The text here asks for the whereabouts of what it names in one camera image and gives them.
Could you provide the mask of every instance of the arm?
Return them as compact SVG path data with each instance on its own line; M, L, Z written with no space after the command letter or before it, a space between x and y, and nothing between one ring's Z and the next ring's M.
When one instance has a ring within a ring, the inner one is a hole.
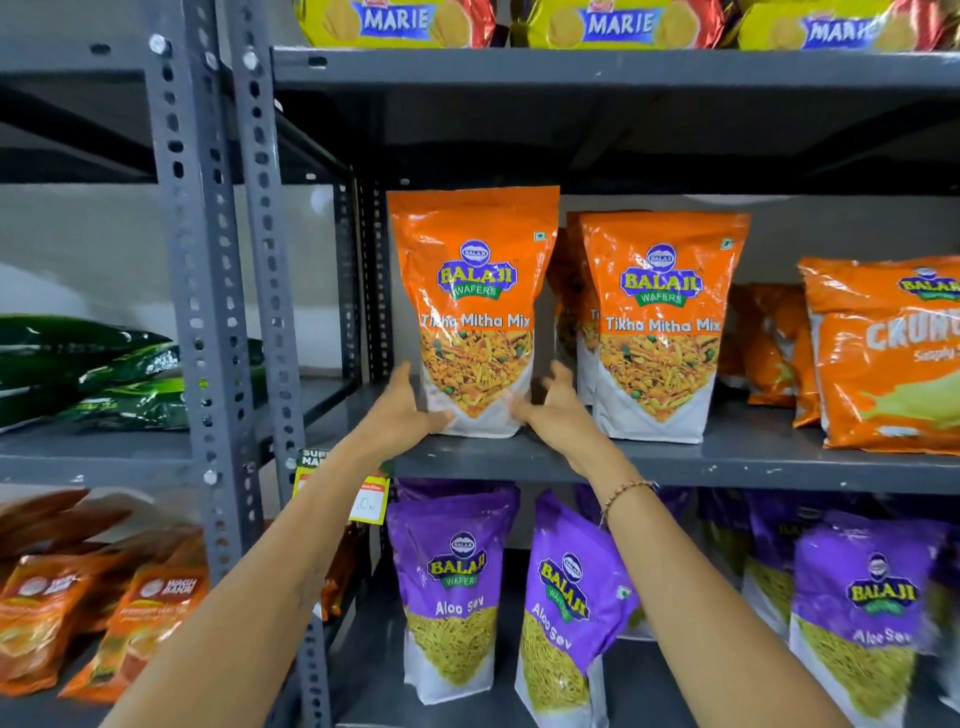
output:
M409 364L274 525L163 644L102 728L262 728L290 668L360 485L449 423L418 412Z
M640 475L577 400L554 362L543 406L512 401L515 415L563 454L604 503ZM649 488L621 494L608 514L613 539L657 642L701 728L850 728L843 713L780 638L677 525Z

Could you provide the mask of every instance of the bracelet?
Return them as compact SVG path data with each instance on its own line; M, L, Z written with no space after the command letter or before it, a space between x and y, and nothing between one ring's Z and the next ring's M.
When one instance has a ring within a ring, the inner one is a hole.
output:
M620 496L622 496L624 493L626 493L627 491L629 491L631 488L635 488L635 487L640 486L640 485L649 488L649 489L650 489L651 491L653 491L654 493L655 493L655 492L657 491L657 489L660 487L660 486L657 485L657 483L655 483L654 481L652 481L652 480L643 480L642 478L641 478L640 480L632 480L632 481L629 482L629 483L624 483L623 485L621 485L619 488L617 488L615 491L613 491L612 495L611 495L609 498L607 498L607 502L605 502L605 503L603 504L603 510L600 512L600 527L601 527L601 528L606 528L607 530L609 530L609 529L607 528L607 514L610 513L610 507L613 505L613 502L614 502L615 500L617 500Z

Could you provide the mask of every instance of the yellow biscuit packet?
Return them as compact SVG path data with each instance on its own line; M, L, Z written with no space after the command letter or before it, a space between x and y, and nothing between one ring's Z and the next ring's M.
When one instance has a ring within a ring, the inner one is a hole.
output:
M300 27L322 48L486 48L490 0L296 0Z
M931 50L943 17L929 0L758 2L744 13L737 39L744 51Z
M719 0L534 0L511 11L513 45L564 50L712 48L724 21Z

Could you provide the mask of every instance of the hand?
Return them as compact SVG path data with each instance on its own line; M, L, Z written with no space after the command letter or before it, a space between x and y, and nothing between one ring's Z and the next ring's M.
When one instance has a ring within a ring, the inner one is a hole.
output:
M619 449L593 421L573 389L573 374L559 361L550 363L553 377L545 376L546 400L542 405L508 392L511 414L534 429L544 443L566 458L574 471L590 478L595 464L602 464Z
M367 416L350 433L352 445L368 451L374 466L406 452L430 433L440 432L453 420L453 412L419 412L410 386L410 362L390 375L386 390Z

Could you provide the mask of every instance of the shelf bolt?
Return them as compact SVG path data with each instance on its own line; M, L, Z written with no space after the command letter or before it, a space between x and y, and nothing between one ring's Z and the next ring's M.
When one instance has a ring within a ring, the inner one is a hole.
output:
M152 50L158 56L167 58L173 52L173 46L170 45L170 41L161 34L154 33L152 36L150 36L150 50Z
M247 51L243 55L243 64L247 67L248 71L255 71L260 66L260 59L256 56L253 49Z

